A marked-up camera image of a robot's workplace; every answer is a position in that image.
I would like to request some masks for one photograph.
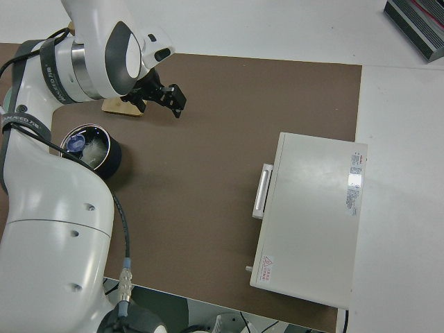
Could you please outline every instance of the white cotton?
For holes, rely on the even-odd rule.
[[[80,159],[95,169],[100,163],[102,163],[107,151],[108,150],[102,140],[94,138],[90,143],[85,145]]]

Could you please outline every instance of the wooden base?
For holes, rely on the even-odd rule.
[[[135,105],[129,102],[123,102],[120,98],[104,100],[102,110],[108,113],[122,114],[124,116],[132,117],[141,117],[143,115]]]

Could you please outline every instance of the black wire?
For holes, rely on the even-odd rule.
[[[345,322],[344,322],[344,328],[342,330],[342,333],[347,332],[347,326],[348,326],[348,310],[345,311]]]
[[[271,324],[270,326],[268,326],[265,330],[263,330],[261,333],[264,333],[265,331],[267,331],[268,329],[272,328],[274,325],[276,325],[277,323],[279,323],[279,321],[276,321],[275,323]]]
[[[244,315],[242,314],[242,311],[239,311],[241,314],[242,319],[244,320],[245,326],[247,327],[248,333],[251,333],[250,328],[248,326],[247,320],[245,319]]]
[[[125,212],[123,211],[122,205],[120,204],[119,199],[116,197],[116,194],[111,191],[111,195],[122,220],[123,235],[125,236],[125,257],[130,258],[130,233],[128,230],[128,222],[126,222]]]
[[[69,28],[63,28],[60,29],[59,31],[56,31],[55,33],[53,33],[51,36],[49,36],[47,39],[50,38],[54,38],[55,36],[59,36],[59,34],[62,34],[60,37],[57,37],[54,41],[54,44],[57,45],[59,44],[61,41],[63,41],[69,34]],[[28,60],[32,57],[35,57],[37,55],[40,54],[40,49],[38,50],[34,50],[30,53],[24,54],[24,55],[19,55],[18,57],[9,59],[7,62],[5,62],[1,68],[0,68],[0,78],[3,75],[4,71],[12,64],[15,64],[16,62],[21,62],[24,60]]]
[[[53,144],[52,142],[44,139],[43,137],[40,137],[34,133],[31,133],[27,130],[25,130],[24,128],[22,128],[21,126],[18,126],[15,123],[11,124],[11,128],[14,128],[15,130],[18,130],[19,132],[28,135],[29,137],[32,137],[33,139],[42,142],[43,144],[46,144],[48,147],[55,149],[56,151],[58,151],[59,153],[62,153],[65,157],[67,157],[69,160],[79,163],[80,165],[82,165],[83,167],[87,168],[88,170],[92,171],[95,173],[95,171],[93,170],[92,167],[90,167],[88,164],[84,163],[80,158],[78,158],[75,155],[72,155],[71,153],[69,153],[68,151],[66,151],[63,148],[60,148],[59,146],[57,146],[56,144]],[[119,199],[117,198],[116,194],[111,191],[111,195],[112,195],[112,199],[117,207],[117,211],[119,212],[120,215],[120,219],[122,221],[122,228],[123,228],[123,234],[125,236],[125,257],[129,258],[130,257],[130,233],[128,230],[128,222],[126,221],[126,217],[125,217],[125,212],[123,211],[122,205],[119,201]]]
[[[119,283],[117,283],[115,286],[113,286],[110,290],[108,290],[106,293],[105,293],[105,296],[106,295],[109,295],[110,293],[112,293],[114,290],[117,290],[117,288],[119,288]]]
[[[88,164],[84,163],[80,158],[72,155],[71,153],[67,152],[63,148],[60,148],[56,144],[53,144],[52,142],[44,139],[43,137],[40,137],[40,136],[34,134],[34,133],[28,132],[27,130],[25,130],[21,126],[16,125],[15,123],[12,123],[11,127],[14,128],[15,130],[18,130],[19,132],[21,132],[21,133],[23,133],[25,135],[28,135],[29,137],[32,137],[34,140],[37,140],[39,142],[42,142],[43,144],[46,144],[49,148],[52,148],[52,149],[58,151],[59,153],[62,153],[64,155],[66,155],[68,160],[71,160],[73,162],[77,162],[77,163],[81,164],[83,167],[85,167],[85,168],[89,169],[90,171],[94,172],[94,170]]]

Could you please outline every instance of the white box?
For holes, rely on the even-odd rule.
[[[367,145],[281,133],[250,284],[348,309]]]

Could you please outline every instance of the label sticker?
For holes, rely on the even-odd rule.
[[[259,281],[269,283],[271,279],[271,269],[275,258],[270,255],[262,255],[261,269],[259,270]]]
[[[362,160],[364,156],[356,152],[352,155],[350,163],[350,173],[348,174],[347,198],[345,204],[347,206],[347,214],[356,216],[361,206],[361,189],[362,189]]]

